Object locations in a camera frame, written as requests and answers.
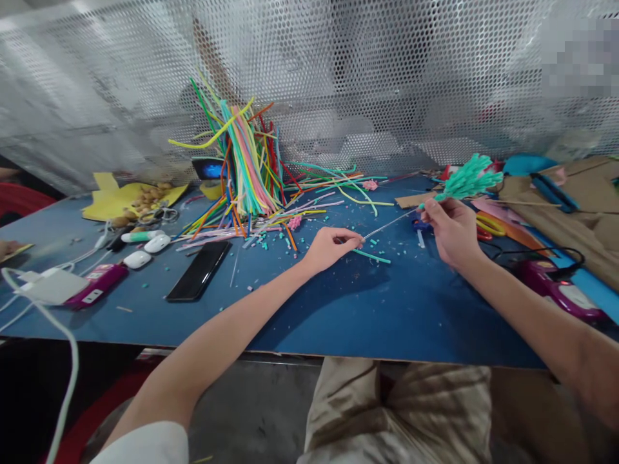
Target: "pile of nuts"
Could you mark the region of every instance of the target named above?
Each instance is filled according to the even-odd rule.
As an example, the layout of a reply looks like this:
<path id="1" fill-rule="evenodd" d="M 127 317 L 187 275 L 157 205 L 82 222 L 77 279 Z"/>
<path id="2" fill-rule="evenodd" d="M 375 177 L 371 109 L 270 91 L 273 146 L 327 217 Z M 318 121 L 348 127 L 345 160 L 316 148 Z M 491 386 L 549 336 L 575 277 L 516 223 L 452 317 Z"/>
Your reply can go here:
<path id="1" fill-rule="evenodd" d="M 148 213 L 153 209 L 157 209 L 159 207 L 159 201 L 166 195 L 168 190 L 170 190 L 171 188 L 172 184 L 170 184 L 169 182 L 161 182 L 157 184 L 157 187 L 142 187 L 142 193 L 131 203 L 131 206 L 135 208 L 137 214 L 135 214 L 129 208 L 125 208 L 122 216 L 118 216 L 112 219 L 112 226 L 128 226 L 130 223 L 137 221 L 139 216 Z M 143 230 L 143 227 L 136 227 L 132 232 L 140 232 Z"/>

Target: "brown cardboard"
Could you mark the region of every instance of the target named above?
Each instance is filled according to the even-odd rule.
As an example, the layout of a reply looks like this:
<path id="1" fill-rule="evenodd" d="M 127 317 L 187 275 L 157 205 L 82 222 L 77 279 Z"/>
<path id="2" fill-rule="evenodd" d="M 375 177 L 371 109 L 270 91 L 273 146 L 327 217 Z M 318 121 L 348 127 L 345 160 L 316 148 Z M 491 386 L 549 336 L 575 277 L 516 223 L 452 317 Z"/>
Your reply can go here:
<path id="1" fill-rule="evenodd" d="M 421 195 L 411 195 L 410 197 L 400 197 L 396 198 L 396 203 L 402 209 L 416 208 L 421 205 L 421 203 L 425 203 L 430 198 L 434 198 L 437 195 L 436 192 L 428 192 L 422 193 Z"/>
<path id="2" fill-rule="evenodd" d="M 550 175 L 561 166 L 545 169 Z M 592 157 L 565 165 L 567 182 L 561 188 L 588 213 L 619 213 L 619 195 L 611 180 L 619 175 L 619 162 Z"/>
<path id="3" fill-rule="evenodd" d="M 551 178 L 561 166 L 545 169 Z M 510 204 L 509 207 L 557 246 L 579 250 L 585 267 L 619 292 L 619 196 L 612 179 L 619 176 L 619 162 L 591 157 L 564 165 L 567 182 L 561 188 L 579 203 L 580 210 L 566 214 L 555 208 Z M 499 196 L 503 200 L 545 202 L 531 179 L 507 177 Z"/>
<path id="4" fill-rule="evenodd" d="M 555 171 L 561 167 L 565 168 L 567 175 L 567 182 L 561 188 L 574 198 L 580 211 L 619 213 L 619 195 L 611 182 L 619 177 L 619 162 L 606 157 L 591 157 L 545 169 L 541 174 L 555 179 Z M 532 202 L 548 202 L 536 189 L 531 189 L 529 176 L 506 177 L 499 196 L 502 200 L 514 200 L 523 192 L 535 196 L 535 199 L 529 197 Z"/>
<path id="5" fill-rule="evenodd" d="M 531 202 L 537 201 L 538 197 L 529 191 L 521 193 L 515 199 Z M 586 258 L 585 267 L 619 292 L 619 253 L 606 249 L 594 231 L 577 219 L 577 215 L 568 215 L 556 208 L 516 204 L 509 207 L 557 246 L 579 250 Z"/>
<path id="6" fill-rule="evenodd" d="M 619 216 L 605 215 L 593 228 L 595 237 L 610 251 L 619 251 Z"/>

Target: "concrete floor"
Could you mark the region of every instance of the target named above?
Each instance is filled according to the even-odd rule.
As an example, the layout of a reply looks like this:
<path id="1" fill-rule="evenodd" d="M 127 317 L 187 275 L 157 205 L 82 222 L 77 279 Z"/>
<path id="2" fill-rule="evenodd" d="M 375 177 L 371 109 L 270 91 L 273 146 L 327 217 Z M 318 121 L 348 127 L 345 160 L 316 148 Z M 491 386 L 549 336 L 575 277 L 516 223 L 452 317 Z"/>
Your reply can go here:
<path id="1" fill-rule="evenodd" d="M 294 463 L 319 374 L 319 366 L 234 363 L 196 406 L 190 463 Z"/>

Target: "person's left hand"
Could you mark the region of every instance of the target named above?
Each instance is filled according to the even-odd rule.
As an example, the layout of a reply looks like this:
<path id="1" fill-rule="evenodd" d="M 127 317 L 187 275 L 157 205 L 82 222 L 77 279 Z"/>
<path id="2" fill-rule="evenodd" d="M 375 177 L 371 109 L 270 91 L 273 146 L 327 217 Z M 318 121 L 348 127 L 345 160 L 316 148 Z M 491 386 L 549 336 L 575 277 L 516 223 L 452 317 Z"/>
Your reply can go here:
<path id="1" fill-rule="evenodd" d="M 363 241 L 363 237 L 357 232 L 323 227 L 316 234 L 301 264 L 313 275 L 318 274 L 331 267 L 349 251 L 361 248 Z"/>
<path id="2" fill-rule="evenodd" d="M 21 247 L 23 247 L 23 245 L 15 240 L 11 240 L 10 242 L 0 240 L 0 260 L 6 255 L 10 255 L 14 251 L 17 251 Z"/>

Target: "pink device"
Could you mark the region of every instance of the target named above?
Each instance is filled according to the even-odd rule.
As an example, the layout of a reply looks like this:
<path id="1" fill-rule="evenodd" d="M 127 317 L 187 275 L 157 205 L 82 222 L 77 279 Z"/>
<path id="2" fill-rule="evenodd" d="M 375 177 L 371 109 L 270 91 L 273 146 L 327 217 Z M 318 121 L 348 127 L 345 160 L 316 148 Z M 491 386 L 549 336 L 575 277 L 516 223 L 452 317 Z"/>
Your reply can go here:
<path id="1" fill-rule="evenodd" d="M 88 287 L 64 302 L 74 311 L 92 306 L 101 295 L 108 292 L 114 285 L 127 277 L 129 270 L 118 264 L 100 264 L 86 276 L 90 281 Z"/>
<path id="2" fill-rule="evenodd" d="M 588 323 L 611 321 L 577 286 L 566 279 L 555 282 L 547 275 L 557 270 L 548 261 L 522 261 L 516 268 L 516 276 L 535 293 L 578 319 Z"/>

